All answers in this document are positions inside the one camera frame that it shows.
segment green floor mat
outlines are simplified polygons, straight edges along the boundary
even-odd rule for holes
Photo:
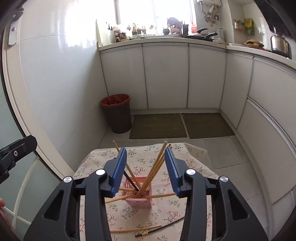
[[[135,115],[130,139],[187,137],[180,114]]]
[[[190,139],[235,135],[220,113],[184,113],[182,115]]]

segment pink plastic basket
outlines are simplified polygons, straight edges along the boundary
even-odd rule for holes
[[[145,182],[147,176],[135,176],[140,185],[142,186]],[[125,178],[124,181],[124,187],[125,188],[133,188],[133,186],[129,183],[129,181]],[[132,193],[131,191],[123,191],[122,196]],[[152,187],[151,184],[149,185],[149,190],[144,192],[145,196],[151,196],[152,195]],[[123,200],[126,200],[126,202],[131,207],[151,207],[151,198],[125,198]]]

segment stainless steel kettle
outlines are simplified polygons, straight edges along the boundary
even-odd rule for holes
[[[291,46],[285,39],[285,36],[283,34],[277,34],[275,26],[274,26],[274,33],[275,35],[270,37],[272,52],[282,55],[286,58],[292,59]]]

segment black chopstick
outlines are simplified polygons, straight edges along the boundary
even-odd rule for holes
[[[160,227],[160,228],[156,228],[156,229],[151,230],[151,231],[148,231],[148,232],[144,232],[144,233],[143,233],[144,235],[143,235],[143,234],[137,234],[137,235],[135,235],[135,237],[137,238],[137,237],[140,237],[140,236],[146,236],[146,235],[148,235],[148,234],[150,234],[150,233],[154,233],[154,232],[156,232],[156,231],[158,231],[158,230],[161,230],[161,229],[164,229],[164,228],[166,228],[166,227],[168,227],[168,226],[171,226],[171,225],[173,225],[173,224],[175,224],[175,223],[177,223],[177,222],[183,220],[184,218],[185,218],[185,217],[179,218],[178,220],[173,221],[172,223],[169,223],[169,224],[167,224],[167,225],[165,225],[165,226],[162,226],[162,227]]]
[[[124,171],[123,173],[126,177],[126,179],[130,182],[130,184],[135,188],[136,191],[139,191],[139,189],[137,188],[137,186],[134,184],[134,182],[131,180],[131,178],[128,176],[128,174],[126,173],[126,171]]]

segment yellow package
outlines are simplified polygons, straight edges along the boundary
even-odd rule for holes
[[[252,18],[245,18],[245,31],[247,34],[254,35],[254,21]]]

